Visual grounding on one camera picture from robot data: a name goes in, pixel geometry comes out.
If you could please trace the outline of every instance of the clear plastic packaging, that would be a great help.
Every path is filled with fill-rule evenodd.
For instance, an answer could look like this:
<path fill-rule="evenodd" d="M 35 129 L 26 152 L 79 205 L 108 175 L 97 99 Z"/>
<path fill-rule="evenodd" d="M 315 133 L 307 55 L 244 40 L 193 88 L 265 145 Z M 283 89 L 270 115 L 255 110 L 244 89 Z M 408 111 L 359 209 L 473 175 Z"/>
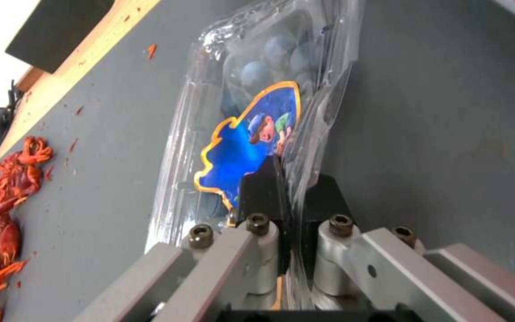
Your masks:
<path fill-rule="evenodd" d="M 208 27 L 190 50 L 160 169 L 145 251 L 178 245 L 199 223 L 218 232 L 235 207 L 225 194 L 200 192 L 200 152 L 217 124 L 239 117 L 256 94 L 280 81 L 299 85 L 300 121 L 282 154 L 292 232 L 301 234 L 303 201 L 315 184 L 327 135 L 357 61 L 364 0 L 271 0 Z M 313 308 L 299 243 L 286 277 L 288 308 Z"/>

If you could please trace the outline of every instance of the gray table surface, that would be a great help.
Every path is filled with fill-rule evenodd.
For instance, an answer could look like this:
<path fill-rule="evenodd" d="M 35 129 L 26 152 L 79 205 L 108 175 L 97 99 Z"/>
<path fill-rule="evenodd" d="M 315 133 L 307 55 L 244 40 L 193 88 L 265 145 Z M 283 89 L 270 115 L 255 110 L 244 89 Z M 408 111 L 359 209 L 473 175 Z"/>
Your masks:
<path fill-rule="evenodd" d="M 31 260 L 7 321 L 72 320 L 141 256 L 190 44 L 246 3 L 164 0 L 30 131 L 55 148 L 55 178 L 16 212 Z M 362 228 L 411 225 L 515 272 L 515 18 L 482 0 L 368 1 L 326 156 Z"/>

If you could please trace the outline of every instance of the blue sticker label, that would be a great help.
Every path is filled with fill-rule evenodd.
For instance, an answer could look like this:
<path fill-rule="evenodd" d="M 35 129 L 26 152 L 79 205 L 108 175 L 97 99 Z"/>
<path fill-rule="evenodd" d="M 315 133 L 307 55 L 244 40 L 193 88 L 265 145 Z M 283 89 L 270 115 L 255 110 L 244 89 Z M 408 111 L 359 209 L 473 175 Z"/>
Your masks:
<path fill-rule="evenodd" d="M 242 177 L 257 171 L 268 155 L 282 155 L 300 114 L 296 82 L 278 82 L 261 91 L 241 116 L 216 126 L 200 155 L 204 169 L 194 175 L 196 188 L 219 194 L 228 210 L 237 208 Z"/>

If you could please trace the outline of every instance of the black plastic part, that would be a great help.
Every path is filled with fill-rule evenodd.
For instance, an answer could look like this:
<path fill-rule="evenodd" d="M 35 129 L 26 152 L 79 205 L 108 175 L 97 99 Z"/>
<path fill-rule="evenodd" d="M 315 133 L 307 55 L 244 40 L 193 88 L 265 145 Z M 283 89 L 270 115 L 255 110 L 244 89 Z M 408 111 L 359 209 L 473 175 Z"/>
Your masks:
<path fill-rule="evenodd" d="M 337 181 L 324 174 L 320 174 L 317 184 L 307 190 L 304 211 L 305 221 L 301 238 L 303 265 L 305 265 L 307 279 L 313 279 L 319 225 L 334 214 L 352 217 Z"/>
<path fill-rule="evenodd" d="M 287 271 L 290 256 L 290 208 L 278 157 L 266 157 L 260 169 L 241 180 L 238 224 L 247 216 L 266 214 L 279 229 L 279 273 Z"/>
<path fill-rule="evenodd" d="M 421 319 L 410 310 L 388 311 L 298 311 L 298 310 L 224 310 L 218 322 L 420 322 Z"/>
<path fill-rule="evenodd" d="M 113 3 L 114 0 L 41 0 L 5 52 L 53 73 Z"/>
<path fill-rule="evenodd" d="M 351 217 L 351 212 L 335 179 L 323 174 L 319 175 L 317 184 L 307 191 L 304 211 L 300 243 L 307 278 L 312 279 L 319 225 L 333 214 Z M 278 157 L 266 158 L 257 172 L 245 175 L 241 181 L 238 224 L 255 212 L 268 215 L 280 230 L 279 273 L 282 274 L 288 268 L 291 239 L 296 238 L 296 234 L 290 234 L 295 230 L 290 229 L 293 221 Z"/>

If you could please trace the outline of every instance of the bolt head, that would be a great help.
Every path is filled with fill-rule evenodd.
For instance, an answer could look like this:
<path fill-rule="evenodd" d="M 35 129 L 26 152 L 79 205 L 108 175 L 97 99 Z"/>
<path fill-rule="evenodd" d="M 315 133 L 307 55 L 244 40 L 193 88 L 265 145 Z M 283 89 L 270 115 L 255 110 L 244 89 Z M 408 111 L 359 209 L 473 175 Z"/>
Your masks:
<path fill-rule="evenodd" d="M 393 228 L 393 234 L 411 248 L 414 248 L 417 243 L 417 235 L 407 226 L 397 226 Z"/>
<path fill-rule="evenodd" d="M 353 220 L 346 215 L 333 215 L 329 218 L 329 231 L 337 237 L 349 237 L 353 233 Z"/>
<path fill-rule="evenodd" d="M 207 224 L 198 224 L 188 234 L 188 242 L 193 249 L 205 249 L 212 245 L 214 241 L 214 233 L 212 228 Z"/>
<path fill-rule="evenodd" d="M 270 219 L 261 212 L 249 215 L 245 221 L 246 229 L 256 236 L 264 236 L 270 230 Z"/>

